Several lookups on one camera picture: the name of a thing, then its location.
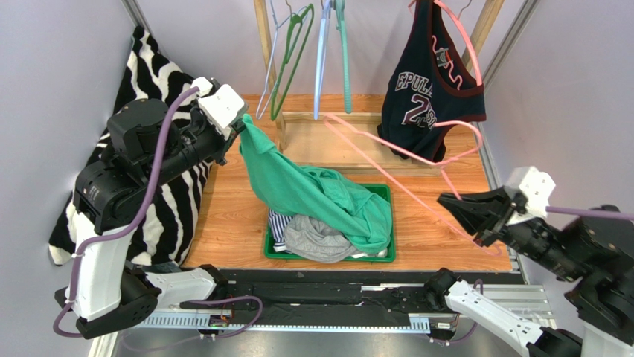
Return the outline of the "green tank top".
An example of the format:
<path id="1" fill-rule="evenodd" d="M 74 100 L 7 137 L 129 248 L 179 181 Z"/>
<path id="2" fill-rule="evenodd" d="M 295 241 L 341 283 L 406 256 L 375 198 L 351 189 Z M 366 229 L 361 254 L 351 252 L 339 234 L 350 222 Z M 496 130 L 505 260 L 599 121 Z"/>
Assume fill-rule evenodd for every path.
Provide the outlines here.
<path id="1" fill-rule="evenodd" d="M 393 228 L 388 200 L 335 170 L 297 165 L 278 150 L 250 115 L 243 117 L 243 124 L 239 152 L 252 191 L 268 208 L 286 216 L 317 219 L 367 254 L 388 247 Z"/>

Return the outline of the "blue white striped tank top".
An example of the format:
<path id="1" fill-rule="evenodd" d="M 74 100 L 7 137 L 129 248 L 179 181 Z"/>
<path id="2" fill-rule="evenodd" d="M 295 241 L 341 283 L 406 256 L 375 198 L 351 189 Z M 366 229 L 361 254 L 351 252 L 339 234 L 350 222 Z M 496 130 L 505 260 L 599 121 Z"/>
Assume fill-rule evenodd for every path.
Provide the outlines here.
<path id="1" fill-rule="evenodd" d="M 268 212 L 268 224 L 273 238 L 275 252 L 289 253 L 286 249 L 285 228 L 293 220 L 294 215 L 287 216 L 274 210 Z"/>

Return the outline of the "light blue wire hanger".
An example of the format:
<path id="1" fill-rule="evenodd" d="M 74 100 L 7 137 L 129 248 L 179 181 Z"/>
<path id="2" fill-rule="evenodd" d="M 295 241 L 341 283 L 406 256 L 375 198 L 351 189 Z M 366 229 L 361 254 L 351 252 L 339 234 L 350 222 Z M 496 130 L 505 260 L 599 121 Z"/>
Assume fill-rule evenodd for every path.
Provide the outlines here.
<path id="1" fill-rule="evenodd" d="M 266 76 L 263 91 L 256 109 L 256 118 L 261 120 L 267 109 L 272 109 L 274 96 L 279 87 L 277 66 L 275 64 L 275 50 L 278 36 L 284 25 L 288 25 L 293 15 L 293 10 L 286 1 L 289 13 L 285 17 L 279 17 L 275 12 L 274 1 L 254 1 L 254 9 L 257 20 L 257 29 L 263 51 Z"/>

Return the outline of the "green plastic hanger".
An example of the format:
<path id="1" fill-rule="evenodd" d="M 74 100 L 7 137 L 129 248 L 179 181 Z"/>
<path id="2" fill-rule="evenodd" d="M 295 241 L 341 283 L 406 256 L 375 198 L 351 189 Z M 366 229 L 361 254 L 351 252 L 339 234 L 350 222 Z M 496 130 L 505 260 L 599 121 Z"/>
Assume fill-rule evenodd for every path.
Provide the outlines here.
<path id="1" fill-rule="evenodd" d="M 309 3 L 297 11 L 289 9 L 288 19 L 283 21 L 283 24 L 286 25 L 284 51 L 278 75 L 273 82 L 269 96 L 269 113 L 272 121 L 276 121 L 281 115 L 282 105 L 307 44 L 307 38 L 313 26 L 314 18 L 315 7 L 312 3 Z"/>

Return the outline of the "grey tank top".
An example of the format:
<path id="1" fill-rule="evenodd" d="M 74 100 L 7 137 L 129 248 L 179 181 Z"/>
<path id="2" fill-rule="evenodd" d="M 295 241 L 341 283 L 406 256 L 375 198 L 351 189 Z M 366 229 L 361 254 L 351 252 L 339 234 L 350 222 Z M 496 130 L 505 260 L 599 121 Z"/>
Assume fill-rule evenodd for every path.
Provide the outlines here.
<path id="1" fill-rule="evenodd" d="M 340 231 L 305 215 L 295 215 L 284 228 L 286 249 L 319 263 L 337 263 L 361 254 Z"/>

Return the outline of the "navy maroon tank top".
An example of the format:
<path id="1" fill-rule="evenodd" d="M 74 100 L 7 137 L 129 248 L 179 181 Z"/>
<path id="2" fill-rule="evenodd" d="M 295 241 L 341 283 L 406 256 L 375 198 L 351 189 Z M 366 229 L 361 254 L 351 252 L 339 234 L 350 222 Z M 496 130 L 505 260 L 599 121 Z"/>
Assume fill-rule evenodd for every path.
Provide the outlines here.
<path id="1" fill-rule="evenodd" d="M 439 162 L 451 120 L 485 119 L 484 87 L 462 63 L 441 6 L 417 1 L 408 42 L 388 82 L 378 136 Z"/>

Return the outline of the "light blue plastic hanger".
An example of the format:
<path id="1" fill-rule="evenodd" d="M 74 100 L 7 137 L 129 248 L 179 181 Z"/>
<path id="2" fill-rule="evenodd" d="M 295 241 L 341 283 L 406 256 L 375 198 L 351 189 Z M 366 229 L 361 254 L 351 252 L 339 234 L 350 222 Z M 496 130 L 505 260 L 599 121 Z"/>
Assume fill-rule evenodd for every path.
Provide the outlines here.
<path id="1" fill-rule="evenodd" d="M 332 10 L 332 1 L 323 1 L 321 20 L 318 33 L 318 47 L 316 57 L 316 72 L 313 93 L 313 119 L 319 119 L 319 111 L 321 105 L 321 94 L 323 87 L 324 68 L 327 56 L 327 41 L 330 28 L 330 13 Z"/>

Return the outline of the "teal plastic hanger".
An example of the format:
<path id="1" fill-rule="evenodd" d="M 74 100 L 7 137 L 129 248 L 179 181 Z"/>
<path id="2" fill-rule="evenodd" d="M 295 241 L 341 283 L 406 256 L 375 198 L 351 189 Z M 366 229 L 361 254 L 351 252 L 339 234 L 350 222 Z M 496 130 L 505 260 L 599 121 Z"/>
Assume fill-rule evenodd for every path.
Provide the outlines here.
<path id="1" fill-rule="evenodd" d="M 353 111 L 352 92 L 350 87 L 350 71 L 348 59 L 348 32 L 345 22 L 345 0 L 332 1 L 336 14 L 336 29 L 340 35 L 342 47 L 342 74 L 343 74 L 343 95 L 345 112 L 351 114 Z"/>

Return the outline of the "pink plastic hanger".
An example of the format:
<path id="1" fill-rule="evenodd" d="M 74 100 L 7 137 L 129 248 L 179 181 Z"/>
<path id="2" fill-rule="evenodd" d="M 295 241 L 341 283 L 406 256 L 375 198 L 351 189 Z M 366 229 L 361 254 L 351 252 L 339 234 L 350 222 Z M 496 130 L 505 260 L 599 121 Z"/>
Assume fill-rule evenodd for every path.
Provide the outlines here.
<path id="1" fill-rule="evenodd" d="M 395 89 L 427 97 L 447 95 L 467 98 L 483 94 L 477 54 L 458 17 L 442 1 L 413 1 L 409 9 L 413 11 L 413 24 L 395 71 Z M 474 74 L 465 66 L 446 29 L 445 15 L 464 41 Z"/>

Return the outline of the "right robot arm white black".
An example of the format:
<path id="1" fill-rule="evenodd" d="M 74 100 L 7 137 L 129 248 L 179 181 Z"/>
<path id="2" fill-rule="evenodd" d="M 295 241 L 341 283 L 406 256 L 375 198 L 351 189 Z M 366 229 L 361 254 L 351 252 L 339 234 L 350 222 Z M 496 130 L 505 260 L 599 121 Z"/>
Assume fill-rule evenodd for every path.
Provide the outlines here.
<path id="1" fill-rule="evenodd" d="M 523 356 L 633 354 L 633 219 L 614 205 L 580 210 L 563 229 L 545 215 L 551 188 L 504 186 L 485 193 L 442 193 L 447 209 L 474 243 L 501 242 L 572 283 L 565 299 L 576 309 L 583 336 L 544 327 L 485 297 L 449 269 L 423 287 L 431 309 L 465 315 Z"/>

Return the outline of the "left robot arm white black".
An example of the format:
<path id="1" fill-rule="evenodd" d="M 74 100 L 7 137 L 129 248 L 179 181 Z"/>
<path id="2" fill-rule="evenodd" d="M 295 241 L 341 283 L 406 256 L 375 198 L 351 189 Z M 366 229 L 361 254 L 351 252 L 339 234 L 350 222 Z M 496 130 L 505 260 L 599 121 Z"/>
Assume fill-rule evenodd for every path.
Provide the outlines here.
<path id="1" fill-rule="evenodd" d="M 108 120 L 112 148 L 76 180 L 75 261 L 69 285 L 55 293 L 63 311 L 77 316 L 76 336 L 119 332 L 156 309 L 212 295 L 220 276 L 211 268 L 146 273 L 127 268 L 127 252 L 157 189 L 203 161 L 224 164 L 247 110 L 241 97 L 211 94 L 195 100 L 192 120 L 181 128 L 166 103 L 140 99 Z"/>

